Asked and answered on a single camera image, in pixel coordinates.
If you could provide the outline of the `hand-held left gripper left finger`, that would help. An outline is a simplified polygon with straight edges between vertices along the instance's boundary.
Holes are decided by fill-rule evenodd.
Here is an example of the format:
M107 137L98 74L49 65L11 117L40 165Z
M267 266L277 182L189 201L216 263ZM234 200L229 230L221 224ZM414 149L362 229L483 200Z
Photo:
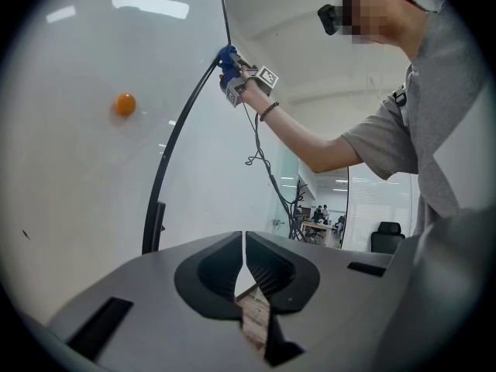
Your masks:
M183 301L199 315L221 321L240 321L242 309L235 301L236 281L243 266L240 231L205 237L174 273L174 284Z

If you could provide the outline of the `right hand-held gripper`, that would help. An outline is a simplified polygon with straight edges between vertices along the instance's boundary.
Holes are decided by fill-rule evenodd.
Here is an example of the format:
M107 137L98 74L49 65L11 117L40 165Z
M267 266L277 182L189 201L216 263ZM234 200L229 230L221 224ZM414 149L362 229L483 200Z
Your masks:
M223 71L220 88L233 107L243 102L243 93L249 81L254 81L267 96L274 90L279 77L265 66L256 68L243 65L243 59L237 53L230 53L233 67Z

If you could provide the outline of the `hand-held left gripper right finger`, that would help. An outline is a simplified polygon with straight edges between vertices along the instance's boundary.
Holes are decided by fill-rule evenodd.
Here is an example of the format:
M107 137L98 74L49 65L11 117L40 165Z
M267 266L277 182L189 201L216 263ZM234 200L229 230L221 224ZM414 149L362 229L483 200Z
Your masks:
M304 353L284 338L279 315L300 312L316 292L320 274L317 267L266 236L246 232L246 265L268 300L269 322L264 359L273 367Z

